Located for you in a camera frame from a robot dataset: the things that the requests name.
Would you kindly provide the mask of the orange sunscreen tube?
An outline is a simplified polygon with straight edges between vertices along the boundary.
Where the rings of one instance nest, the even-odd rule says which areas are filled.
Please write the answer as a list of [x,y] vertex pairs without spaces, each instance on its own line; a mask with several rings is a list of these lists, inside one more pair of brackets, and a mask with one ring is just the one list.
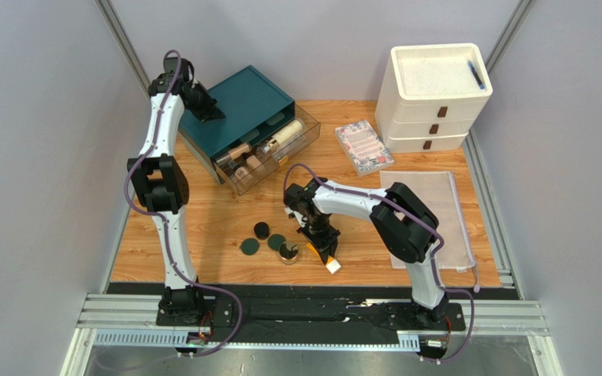
[[321,260],[330,274],[335,274],[341,269],[341,264],[328,251],[318,251],[311,243],[307,243],[306,247]]

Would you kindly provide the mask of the teal drawer organizer box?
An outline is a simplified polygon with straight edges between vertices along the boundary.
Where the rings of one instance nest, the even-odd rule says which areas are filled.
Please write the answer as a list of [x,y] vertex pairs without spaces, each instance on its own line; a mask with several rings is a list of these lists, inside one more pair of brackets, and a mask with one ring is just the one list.
[[257,130],[250,141],[258,143],[272,136],[296,115],[295,100],[269,78],[249,65],[209,89],[222,119],[200,122],[186,111],[178,133],[186,148],[198,159],[218,184],[223,184],[214,165],[215,159],[245,141],[246,134]]

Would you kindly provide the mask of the grey cap foundation tube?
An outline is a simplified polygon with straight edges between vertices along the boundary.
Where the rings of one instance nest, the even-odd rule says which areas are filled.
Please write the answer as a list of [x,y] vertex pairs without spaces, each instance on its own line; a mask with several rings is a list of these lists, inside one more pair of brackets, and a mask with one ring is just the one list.
[[246,153],[250,153],[252,147],[249,143],[241,143],[240,145],[229,149],[225,154],[216,158],[218,166],[228,165],[230,162],[235,161],[240,156]]

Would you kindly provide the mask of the clear acrylic drawer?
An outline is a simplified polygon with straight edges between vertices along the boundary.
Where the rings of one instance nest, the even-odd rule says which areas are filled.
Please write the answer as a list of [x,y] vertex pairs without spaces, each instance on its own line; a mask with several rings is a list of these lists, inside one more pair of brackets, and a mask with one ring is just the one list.
[[[268,140],[274,133],[286,126],[295,118],[300,118],[305,122],[303,133],[300,136],[297,136],[294,140],[287,142],[283,147],[275,151],[269,157],[258,157],[256,155],[256,149],[258,146],[264,141]],[[252,151],[250,153],[243,154],[235,161],[232,161],[224,166],[218,166],[216,163],[216,157],[213,160],[213,167],[222,181],[228,183],[235,193],[242,195],[253,188],[257,183],[265,179],[270,173],[287,163],[301,150],[309,146],[319,137],[320,133],[321,123],[299,105],[292,104],[291,106],[286,107],[285,109],[269,117],[266,121],[264,121],[261,125],[258,125],[252,131],[245,133],[244,136],[235,142],[234,146],[227,147],[227,149],[219,156],[225,154],[229,149],[234,148],[241,143],[249,143],[251,145]],[[255,178],[255,184],[248,190],[239,190],[236,187],[236,184],[232,181],[231,176],[234,174],[234,170],[237,167],[246,166],[245,159],[251,155],[256,155],[263,162],[267,169],[267,173],[262,179]]]

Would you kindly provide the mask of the black cap foundation bottle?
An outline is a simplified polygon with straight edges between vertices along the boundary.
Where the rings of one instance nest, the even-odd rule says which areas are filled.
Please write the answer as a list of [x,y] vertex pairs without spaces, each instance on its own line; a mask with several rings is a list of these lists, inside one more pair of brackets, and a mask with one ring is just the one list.
[[247,157],[245,159],[245,163],[250,173],[256,179],[262,179],[266,175],[267,169],[263,162],[256,155]]

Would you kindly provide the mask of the cream bottle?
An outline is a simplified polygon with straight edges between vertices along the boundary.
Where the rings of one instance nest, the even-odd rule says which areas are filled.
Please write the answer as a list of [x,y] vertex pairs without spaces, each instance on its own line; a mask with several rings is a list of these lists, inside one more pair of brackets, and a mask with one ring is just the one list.
[[295,118],[259,145],[256,149],[256,155],[258,157],[269,157],[287,142],[300,136],[303,133],[304,127],[305,122],[300,118]]

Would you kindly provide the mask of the small round foundation bottle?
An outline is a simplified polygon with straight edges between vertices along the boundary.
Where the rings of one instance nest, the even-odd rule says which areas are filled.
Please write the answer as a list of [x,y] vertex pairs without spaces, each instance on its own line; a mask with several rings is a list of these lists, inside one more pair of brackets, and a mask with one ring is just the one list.
[[231,178],[239,190],[248,190],[256,182],[255,177],[247,166],[237,167]]

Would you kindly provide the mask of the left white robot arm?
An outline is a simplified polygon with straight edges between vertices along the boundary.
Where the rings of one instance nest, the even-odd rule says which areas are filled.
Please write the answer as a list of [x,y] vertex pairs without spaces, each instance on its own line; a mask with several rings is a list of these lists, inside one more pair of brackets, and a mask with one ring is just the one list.
[[189,184],[175,158],[176,137],[183,114],[200,122],[225,114],[194,76],[192,63],[176,50],[163,58],[163,71],[148,87],[151,118],[138,157],[127,162],[124,185],[130,207],[150,216],[158,231],[165,261],[165,289],[159,313],[165,319],[191,322],[206,314],[202,285],[191,261],[185,229]]

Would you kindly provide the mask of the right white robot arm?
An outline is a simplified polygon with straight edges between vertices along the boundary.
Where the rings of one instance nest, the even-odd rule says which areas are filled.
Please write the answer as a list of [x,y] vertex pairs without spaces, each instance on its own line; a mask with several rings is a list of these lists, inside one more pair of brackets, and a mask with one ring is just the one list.
[[317,178],[305,186],[290,185],[284,191],[283,203],[288,216],[298,221],[299,233],[330,273],[340,268],[335,259],[340,232],[330,223],[331,216],[345,215],[371,223],[388,252],[404,263],[417,321],[430,326],[444,319],[448,297],[433,260],[444,245],[437,231],[440,221],[405,184],[361,189]]

